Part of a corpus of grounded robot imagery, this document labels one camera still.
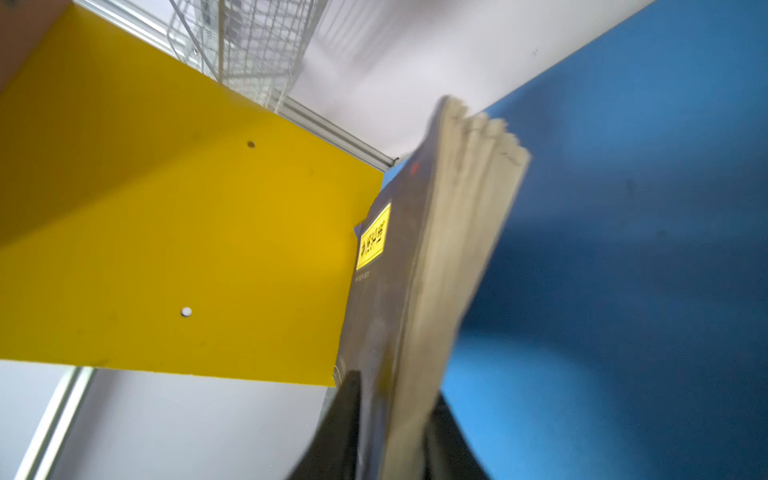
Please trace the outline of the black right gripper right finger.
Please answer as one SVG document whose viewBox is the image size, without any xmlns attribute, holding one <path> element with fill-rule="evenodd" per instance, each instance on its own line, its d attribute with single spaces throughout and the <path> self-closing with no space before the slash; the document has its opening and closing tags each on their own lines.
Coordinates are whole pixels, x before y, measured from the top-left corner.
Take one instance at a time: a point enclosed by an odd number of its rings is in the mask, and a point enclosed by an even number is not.
<svg viewBox="0 0 768 480">
<path fill-rule="evenodd" d="M 439 396 L 426 426 L 424 459 L 424 479 L 489 479 L 467 444 L 443 395 Z"/>
</svg>

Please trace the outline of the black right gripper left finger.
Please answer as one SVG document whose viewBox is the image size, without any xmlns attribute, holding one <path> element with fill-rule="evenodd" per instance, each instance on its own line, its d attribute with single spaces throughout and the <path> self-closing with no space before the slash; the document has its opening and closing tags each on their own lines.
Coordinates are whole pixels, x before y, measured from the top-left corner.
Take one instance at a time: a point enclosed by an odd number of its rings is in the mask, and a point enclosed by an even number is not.
<svg viewBox="0 0 768 480">
<path fill-rule="evenodd" d="M 340 480 L 356 477 L 361 385 L 359 371 L 346 375 L 306 452 L 288 479 Z"/>
</svg>

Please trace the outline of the navy book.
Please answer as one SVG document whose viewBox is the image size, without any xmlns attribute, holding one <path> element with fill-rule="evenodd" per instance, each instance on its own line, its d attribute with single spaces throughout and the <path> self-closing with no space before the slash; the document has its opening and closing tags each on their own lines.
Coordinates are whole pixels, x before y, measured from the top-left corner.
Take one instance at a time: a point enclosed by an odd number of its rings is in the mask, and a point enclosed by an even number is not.
<svg viewBox="0 0 768 480">
<path fill-rule="evenodd" d="M 412 479 L 458 330 L 530 163 L 505 121 L 440 99 L 361 223 L 334 379 L 361 374 L 357 477 Z"/>
</svg>

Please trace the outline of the yellow wooden bookshelf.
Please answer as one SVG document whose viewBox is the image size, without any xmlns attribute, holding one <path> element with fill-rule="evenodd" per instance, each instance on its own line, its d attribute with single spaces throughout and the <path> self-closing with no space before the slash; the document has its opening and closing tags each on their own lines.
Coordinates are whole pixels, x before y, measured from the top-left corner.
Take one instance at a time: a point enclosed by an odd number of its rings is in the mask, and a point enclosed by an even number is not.
<svg viewBox="0 0 768 480">
<path fill-rule="evenodd" d="M 384 181 L 76 5 L 1 90 L 1 355 L 330 386 L 414 477 L 767 475 L 767 5 L 657 1 Z"/>
</svg>

